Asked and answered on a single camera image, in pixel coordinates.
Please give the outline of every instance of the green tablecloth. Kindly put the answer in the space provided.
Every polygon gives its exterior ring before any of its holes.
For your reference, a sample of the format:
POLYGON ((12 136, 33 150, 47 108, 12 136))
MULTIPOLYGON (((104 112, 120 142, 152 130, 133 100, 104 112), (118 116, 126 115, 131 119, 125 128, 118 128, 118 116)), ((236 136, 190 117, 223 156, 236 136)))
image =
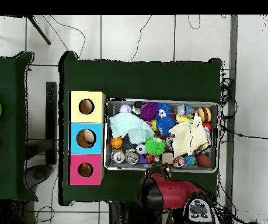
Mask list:
MULTIPOLYGON (((60 61, 60 199, 71 201, 136 201, 143 171, 106 170, 101 185, 67 185, 68 91, 101 91, 107 98, 220 102, 221 60, 210 62, 118 62, 77 60, 66 52, 60 61)), ((216 194, 217 172, 173 173, 173 180, 200 184, 216 194)))
POLYGON ((33 57, 0 57, 0 199, 36 200, 24 184, 26 158, 25 71, 33 57))

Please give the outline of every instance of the white ball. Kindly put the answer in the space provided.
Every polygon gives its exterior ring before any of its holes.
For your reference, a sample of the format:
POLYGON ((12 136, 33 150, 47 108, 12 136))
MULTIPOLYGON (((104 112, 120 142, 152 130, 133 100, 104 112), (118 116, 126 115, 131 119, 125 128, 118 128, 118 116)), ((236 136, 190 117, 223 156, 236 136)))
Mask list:
POLYGON ((136 147, 136 150, 137 150, 139 155, 146 155, 147 154, 145 144, 139 143, 136 147))
POLYGON ((131 106, 129 104, 123 104, 121 105, 119 109, 120 113, 130 113, 131 112, 131 106))

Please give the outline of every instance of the cream towel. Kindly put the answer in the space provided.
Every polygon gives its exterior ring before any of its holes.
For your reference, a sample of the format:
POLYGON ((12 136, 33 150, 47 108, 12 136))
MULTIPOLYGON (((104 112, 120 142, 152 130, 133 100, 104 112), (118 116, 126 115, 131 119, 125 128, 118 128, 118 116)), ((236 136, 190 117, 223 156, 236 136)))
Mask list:
POLYGON ((175 135, 172 142, 173 158, 184 154, 192 155, 194 150, 207 142, 201 118, 195 114, 192 124, 183 122, 169 130, 175 135))

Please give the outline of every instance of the black stand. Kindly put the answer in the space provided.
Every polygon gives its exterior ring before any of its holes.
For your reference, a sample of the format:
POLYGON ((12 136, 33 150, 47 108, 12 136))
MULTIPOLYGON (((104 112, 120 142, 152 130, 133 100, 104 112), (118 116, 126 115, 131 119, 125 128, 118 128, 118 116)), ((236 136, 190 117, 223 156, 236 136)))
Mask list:
POLYGON ((57 139, 57 84, 46 84, 46 138, 32 142, 27 146, 26 159, 29 160, 39 153, 46 152, 46 163, 56 164, 57 151, 55 143, 57 139))
POLYGON ((26 17, 28 20, 33 24, 33 26, 36 28, 36 30, 40 33, 40 35, 43 37, 43 39, 46 41, 48 45, 51 44, 51 42, 48 40, 47 36, 43 33, 43 31, 39 28, 38 24, 35 22, 33 19, 33 16, 11 16, 11 17, 16 17, 16 18, 22 18, 26 17))

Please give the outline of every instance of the orange ball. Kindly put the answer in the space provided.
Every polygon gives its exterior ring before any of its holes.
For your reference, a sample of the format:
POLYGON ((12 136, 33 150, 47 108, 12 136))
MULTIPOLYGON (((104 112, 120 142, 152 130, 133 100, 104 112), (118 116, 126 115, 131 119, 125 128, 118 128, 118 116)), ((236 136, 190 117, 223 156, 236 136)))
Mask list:
POLYGON ((122 146, 123 140, 119 136, 118 138, 111 138, 110 144, 113 148, 118 149, 122 146))

